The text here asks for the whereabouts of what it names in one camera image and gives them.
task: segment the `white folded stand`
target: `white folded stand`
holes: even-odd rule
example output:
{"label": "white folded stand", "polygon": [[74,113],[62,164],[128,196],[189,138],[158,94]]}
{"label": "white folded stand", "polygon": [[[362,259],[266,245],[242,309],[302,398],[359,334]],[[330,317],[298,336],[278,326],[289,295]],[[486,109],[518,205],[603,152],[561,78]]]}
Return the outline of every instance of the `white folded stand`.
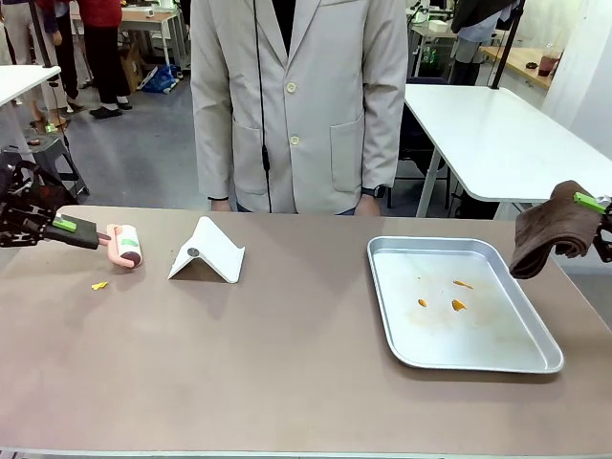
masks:
{"label": "white folded stand", "polygon": [[208,217],[198,226],[179,251],[168,279],[174,277],[191,260],[201,258],[230,284],[238,282],[245,249],[238,249]]}

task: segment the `stool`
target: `stool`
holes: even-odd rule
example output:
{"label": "stool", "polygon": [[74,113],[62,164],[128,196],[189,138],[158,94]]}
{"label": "stool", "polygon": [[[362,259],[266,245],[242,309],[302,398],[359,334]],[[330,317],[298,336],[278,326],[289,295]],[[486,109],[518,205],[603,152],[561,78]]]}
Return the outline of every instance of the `stool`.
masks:
{"label": "stool", "polygon": [[[35,134],[26,135],[26,141],[30,142],[33,140],[40,141],[40,145],[30,146],[34,160],[40,167],[64,183],[65,186],[68,182],[69,185],[66,186],[66,189],[68,189],[75,199],[77,199],[78,195],[81,193],[89,195],[89,188],[78,172],[75,162],[71,158],[60,137],[55,134],[41,136]],[[2,151],[16,152],[16,149],[14,146],[5,146]],[[57,161],[61,158],[63,158],[68,165],[70,169],[69,172],[59,172],[57,170]]]}

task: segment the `silver baking tray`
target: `silver baking tray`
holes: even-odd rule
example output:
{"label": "silver baking tray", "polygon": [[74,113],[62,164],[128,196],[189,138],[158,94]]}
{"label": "silver baking tray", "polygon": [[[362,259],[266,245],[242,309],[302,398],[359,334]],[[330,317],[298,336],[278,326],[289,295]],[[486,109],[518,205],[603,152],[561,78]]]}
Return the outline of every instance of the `silver baking tray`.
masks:
{"label": "silver baking tray", "polygon": [[377,237],[367,253],[386,338],[400,361],[532,374],[563,367],[555,339],[486,242]]}

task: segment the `orange food scrap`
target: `orange food scrap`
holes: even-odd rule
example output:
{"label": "orange food scrap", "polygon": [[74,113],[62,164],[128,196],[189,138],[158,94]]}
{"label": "orange food scrap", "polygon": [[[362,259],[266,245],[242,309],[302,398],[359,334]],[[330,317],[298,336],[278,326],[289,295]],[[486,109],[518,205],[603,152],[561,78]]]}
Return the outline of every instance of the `orange food scrap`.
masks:
{"label": "orange food scrap", "polygon": [[462,303],[461,301],[459,301],[458,299],[453,299],[453,300],[452,300],[452,309],[454,309],[455,311],[459,312],[459,311],[461,311],[462,309],[466,309],[466,310],[467,310],[468,308],[466,307],[466,305],[465,305],[465,304],[463,304],[463,303]]}
{"label": "orange food scrap", "polygon": [[453,284],[458,285],[459,287],[467,287],[470,290],[474,290],[474,288],[471,285],[468,285],[465,282],[461,282],[460,280],[455,280]]}

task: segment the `beige blazer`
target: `beige blazer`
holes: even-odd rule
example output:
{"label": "beige blazer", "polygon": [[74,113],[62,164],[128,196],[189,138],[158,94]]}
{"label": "beige blazer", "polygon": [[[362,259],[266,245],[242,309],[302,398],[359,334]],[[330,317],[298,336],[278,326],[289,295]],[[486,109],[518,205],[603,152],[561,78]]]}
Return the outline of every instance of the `beige blazer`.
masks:
{"label": "beige blazer", "polygon": [[[407,71],[404,0],[297,0],[287,53],[256,0],[274,212],[341,213],[392,186]],[[252,0],[195,0],[192,92],[200,188],[268,211]]]}

